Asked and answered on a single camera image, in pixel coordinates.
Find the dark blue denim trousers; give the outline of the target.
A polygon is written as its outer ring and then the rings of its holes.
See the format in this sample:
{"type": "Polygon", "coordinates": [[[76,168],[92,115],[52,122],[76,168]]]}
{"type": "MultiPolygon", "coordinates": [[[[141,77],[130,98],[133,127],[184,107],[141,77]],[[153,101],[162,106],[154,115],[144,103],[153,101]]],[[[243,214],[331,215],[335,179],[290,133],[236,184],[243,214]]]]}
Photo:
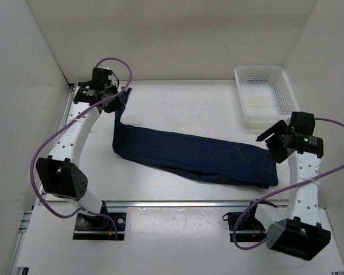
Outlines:
{"type": "Polygon", "coordinates": [[[123,124],[125,107],[115,112],[112,148],[125,160],[212,184],[277,186],[269,151],[245,143],[123,124]]]}

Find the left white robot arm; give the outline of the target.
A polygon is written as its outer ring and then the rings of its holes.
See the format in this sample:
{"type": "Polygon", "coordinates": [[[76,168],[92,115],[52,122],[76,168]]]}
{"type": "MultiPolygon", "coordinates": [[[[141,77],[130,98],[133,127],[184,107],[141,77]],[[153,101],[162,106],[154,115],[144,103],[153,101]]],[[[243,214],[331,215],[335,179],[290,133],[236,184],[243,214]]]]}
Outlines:
{"type": "Polygon", "coordinates": [[[117,94],[119,80],[108,68],[94,68],[92,78],[76,89],[69,111],[71,124],[45,158],[38,158],[36,170],[46,193],[63,199],[89,215],[96,229],[108,225],[105,203],[88,189],[88,179],[79,168],[80,157],[88,135],[102,112],[115,112],[122,107],[120,97],[105,102],[117,94]]]}

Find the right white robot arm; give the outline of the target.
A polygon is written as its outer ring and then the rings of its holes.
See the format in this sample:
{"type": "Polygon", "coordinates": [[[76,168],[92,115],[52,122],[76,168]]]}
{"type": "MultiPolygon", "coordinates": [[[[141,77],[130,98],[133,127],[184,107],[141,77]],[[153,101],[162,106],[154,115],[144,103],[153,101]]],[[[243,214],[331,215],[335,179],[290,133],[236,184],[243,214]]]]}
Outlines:
{"type": "Polygon", "coordinates": [[[266,230],[267,248],[305,261],[313,259],[330,240],[331,233],[320,224],[318,185],[323,156],[323,140],[313,135],[315,117],[293,112],[257,137],[265,141],[276,163],[287,161],[290,167],[290,196],[285,212],[267,201],[246,214],[249,227],[266,230]]]}

